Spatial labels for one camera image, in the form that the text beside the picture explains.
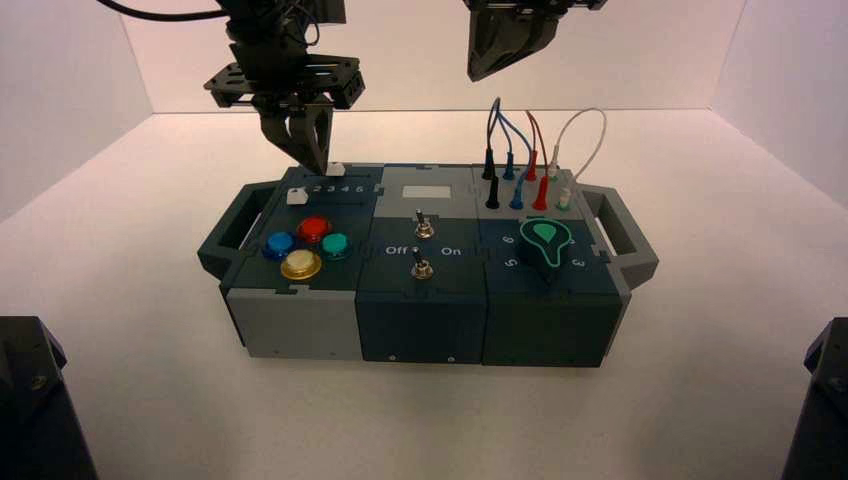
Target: blue probe plug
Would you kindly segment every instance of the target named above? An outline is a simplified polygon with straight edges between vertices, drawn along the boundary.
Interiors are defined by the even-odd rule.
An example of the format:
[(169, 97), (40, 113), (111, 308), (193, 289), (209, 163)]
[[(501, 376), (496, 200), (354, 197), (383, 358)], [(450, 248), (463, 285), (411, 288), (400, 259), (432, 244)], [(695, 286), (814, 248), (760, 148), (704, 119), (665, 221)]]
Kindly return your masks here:
[(504, 180), (512, 180), (515, 178), (515, 172), (513, 171), (513, 160), (512, 160), (512, 152), (506, 152), (506, 170), (504, 170), (503, 178)]
[(524, 200), (521, 198), (521, 186), (524, 185), (524, 176), (518, 179), (518, 184), (515, 186), (515, 194), (512, 196), (512, 201), (509, 202), (509, 208), (513, 210), (521, 210), (524, 208)]

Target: white table surface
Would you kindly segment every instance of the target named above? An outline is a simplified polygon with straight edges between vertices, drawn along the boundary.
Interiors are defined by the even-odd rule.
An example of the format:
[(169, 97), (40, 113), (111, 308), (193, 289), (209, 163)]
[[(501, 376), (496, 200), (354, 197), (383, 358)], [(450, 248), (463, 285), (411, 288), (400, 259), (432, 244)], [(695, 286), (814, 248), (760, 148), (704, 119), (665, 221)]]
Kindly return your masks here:
[[(479, 163), (485, 116), (337, 114), (332, 159)], [(848, 212), (713, 113), (610, 113), (584, 181), (660, 266), (594, 370), (248, 357), (196, 250), (292, 164), (252, 114), (157, 115), (0, 225), (2, 313), (62, 342), (102, 478), (779, 476), (804, 351), (848, 313)]]

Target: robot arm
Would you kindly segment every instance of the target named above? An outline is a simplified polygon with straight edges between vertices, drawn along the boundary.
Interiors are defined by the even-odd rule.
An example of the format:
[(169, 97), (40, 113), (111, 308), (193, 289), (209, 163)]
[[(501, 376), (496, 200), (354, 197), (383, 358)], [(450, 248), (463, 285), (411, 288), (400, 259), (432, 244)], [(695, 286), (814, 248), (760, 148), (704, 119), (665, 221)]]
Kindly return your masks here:
[[(345, 23), (344, 0), (216, 0), (219, 11), (140, 12), (98, 2), (126, 15), (157, 21), (229, 17), (236, 62), (204, 87), (219, 107), (252, 105), (262, 133), (310, 171), (327, 171), (333, 109), (350, 109), (365, 89), (359, 59), (307, 52), (319, 26)], [(599, 10), (606, 0), (463, 0), (471, 11), (468, 76), (483, 79), (543, 49), (570, 8)], [(306, 39), (315, 27), (316, 39)]]

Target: white label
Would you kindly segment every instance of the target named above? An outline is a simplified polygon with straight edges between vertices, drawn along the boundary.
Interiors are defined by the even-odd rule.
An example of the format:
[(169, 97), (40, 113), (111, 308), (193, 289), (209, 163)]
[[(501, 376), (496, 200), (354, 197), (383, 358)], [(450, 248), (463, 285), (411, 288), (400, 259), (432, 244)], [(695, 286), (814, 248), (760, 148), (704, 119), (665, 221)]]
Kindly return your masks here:
[(386, 255), (406, 255), (409, 252), (409, 247), (386, 247)]
[(406, 185), (403, 198), (446, 198), (450, 199), (450, 186)]

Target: screw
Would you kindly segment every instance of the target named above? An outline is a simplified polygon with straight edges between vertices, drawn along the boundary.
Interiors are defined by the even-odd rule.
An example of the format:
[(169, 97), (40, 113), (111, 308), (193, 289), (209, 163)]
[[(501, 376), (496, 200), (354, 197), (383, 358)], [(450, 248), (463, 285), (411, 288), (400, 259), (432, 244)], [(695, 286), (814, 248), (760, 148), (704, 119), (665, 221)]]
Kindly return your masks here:
[(830, 388), (834, 389), (838, 393), (846, 393), (848, 392), (848, 383), (845, 380), (839, 377), (831, 377), (827, 380), (827, 384), (830, 385)]
[(44, 388), (45, 385), (47, 385), (47, 377), (44, 375), (36, 375), (32, 377), (32, 381), (29, 383), (29, 388), (35, 392)]

